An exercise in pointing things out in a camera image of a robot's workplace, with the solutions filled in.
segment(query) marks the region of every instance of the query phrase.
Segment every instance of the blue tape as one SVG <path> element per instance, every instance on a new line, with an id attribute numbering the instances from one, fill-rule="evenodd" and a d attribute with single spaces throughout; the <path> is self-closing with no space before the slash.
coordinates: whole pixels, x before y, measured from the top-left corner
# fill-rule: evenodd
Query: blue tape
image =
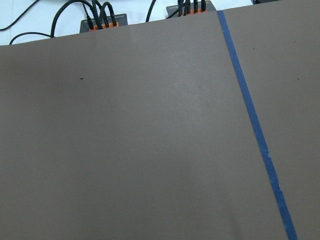
<path id="1" fill-rule="evenodd" d="M 269 155 L 269 150 L 265 140 L 265 136 L 262 131 L 256 110 L 255 110 L 255 106 L 247 86 L 246 78 L 244 76 L 244 73 L 242 71 L 242 68 L 239 62 L 239 58 L 237 55 L 234 42 L 231 37 L 231 33 L 229 31 L 225 13 L 223 11 L 217 11 L 217 14 L 218 14 L 218 18 L 220 21 L 223 35 L 224 35 L 225 43 L 229 50 L 229 55 L 230 55 L 232 65 L 236 74 L 236 78 L 238 80 L 241 93 L 244 99 L 244 103 L 249 114 L 251 125 L 255 134 L 255 138 L 258 143 L 260 153 L 262 155 L 263 162 L 264 162 L 267 174 L 269 176 L 273 194 L 275 196 L 276 203 L 278 205 L 278 208 L 281 214 L 282 222 L 283 222 L 287 237 L 289 240 L 297 240 L 298 237 L 296 234 L 296 230 L 292 222 L 292 219 L 290 217 L 290 213 L 286 205 L 284 194 L 282 193 L 279 187 L 278 176 L 277 176 L 275 167 L 273 165 L 272 159 Z"/>

